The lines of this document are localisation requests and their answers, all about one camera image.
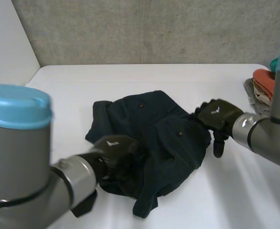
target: orange cloth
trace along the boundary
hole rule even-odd
[[[272,99],[274,95],[274,74],[264,69],[257,69],[253,73],[254,81]]]

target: stack of clothes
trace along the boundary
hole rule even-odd
[[[249,97],[249,103],[260,115],[270,115],[270,107],[274,95],[274,73],[265,69],[255,70],[253,78],[244,82],[244,88]]]

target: sleeve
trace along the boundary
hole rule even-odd
[[[93,123],[85,137],[88,142],[95,143],[103,136],[114,134],[107,113],[111,104],[109,101],[98,101],[93,104]]]

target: gray cloth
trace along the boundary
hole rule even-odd
[[[254,93],[254,85],[253,85],[251,79],[247,79],[243,85],[244,85],[244,88],[245,88],[245,91],[246,91],[248,97],[251,100],[251,106],[255,109],[255,112],[259,115],[263,114],[263,115],[270,116],[270,107],[267,106],[266,104],[260,102],[256,98],[255,93]]]

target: white wall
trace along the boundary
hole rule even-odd
[[[0,0],[0,83],[25,85],[39,69],[11,0]]]

